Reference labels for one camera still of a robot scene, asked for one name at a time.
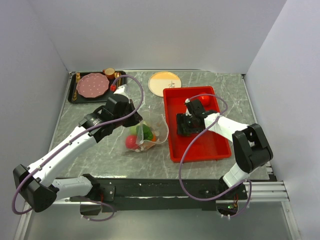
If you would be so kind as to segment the red apple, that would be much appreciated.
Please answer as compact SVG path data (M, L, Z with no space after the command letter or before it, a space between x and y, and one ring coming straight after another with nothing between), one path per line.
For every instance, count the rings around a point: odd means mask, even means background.
M132 134L132 135L128 135L125 139L125 146L127 149L130 150L135 150L137 149L139 146L136 143L137 141L137 136Z

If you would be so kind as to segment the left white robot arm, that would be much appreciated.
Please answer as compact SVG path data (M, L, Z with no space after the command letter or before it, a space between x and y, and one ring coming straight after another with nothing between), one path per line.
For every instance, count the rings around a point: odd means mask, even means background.
M114 93L106 104L87 114L68 137L41 159L13 170L15 196L21 195L36 213L50 207L55 200L83 196L95 200L100 193L99 184L89 174L77 178L57 180L59 173L71 164L82 152L99 143L118 127L131 127L142 117L132 99Z

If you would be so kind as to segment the clear zip top bag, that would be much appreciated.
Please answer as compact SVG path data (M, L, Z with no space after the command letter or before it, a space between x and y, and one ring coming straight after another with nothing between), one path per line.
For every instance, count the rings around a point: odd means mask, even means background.
M169 136L169 127L163 113L143 110L139 114L142 121L127 128L123 136L124 149L138 153L163 144Z

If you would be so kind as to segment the green lime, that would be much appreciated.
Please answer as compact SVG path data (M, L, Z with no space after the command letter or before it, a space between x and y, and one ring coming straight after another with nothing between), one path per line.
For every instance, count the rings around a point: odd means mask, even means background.
M184 125L181 125L179 127L179 134L182 136L189 136L190 135L188 128L186 128Z

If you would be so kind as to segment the green bell pepper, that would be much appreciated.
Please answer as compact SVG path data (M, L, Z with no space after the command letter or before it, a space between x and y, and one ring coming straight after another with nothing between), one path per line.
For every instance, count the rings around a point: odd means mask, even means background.
M154 136L151 128L145 124L142 126L142 135L143 135L143 140L147 140L147 141L151 141Z

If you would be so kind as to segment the orange fruit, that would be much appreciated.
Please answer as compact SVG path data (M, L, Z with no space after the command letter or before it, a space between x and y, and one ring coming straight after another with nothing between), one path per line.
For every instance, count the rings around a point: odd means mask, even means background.
M153 135L153 138L152 138L152 140L151 140L152 142L156 142L157 141L157 136L154 134Z

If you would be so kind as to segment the light green apple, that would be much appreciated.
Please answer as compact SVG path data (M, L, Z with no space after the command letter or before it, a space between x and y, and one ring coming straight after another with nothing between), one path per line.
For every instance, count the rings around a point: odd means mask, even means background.
M129 132L131 135L138 135L140 133L143 133L144 132L144 125L148 125L145 121L143 122L140 122L134 126L131 126L129 128Z

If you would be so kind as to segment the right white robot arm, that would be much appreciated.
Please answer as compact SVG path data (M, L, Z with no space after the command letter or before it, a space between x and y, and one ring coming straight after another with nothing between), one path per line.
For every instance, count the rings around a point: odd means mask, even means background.
M273 159L273 151L262 127L257 124L244 124L222 116L215 110L205 110L199 99L185 100L186 112L176 115L177 134L202 136L211 131L233 144L235 164L222 177L219 195L232 198L236 184L246 180L257 168Z

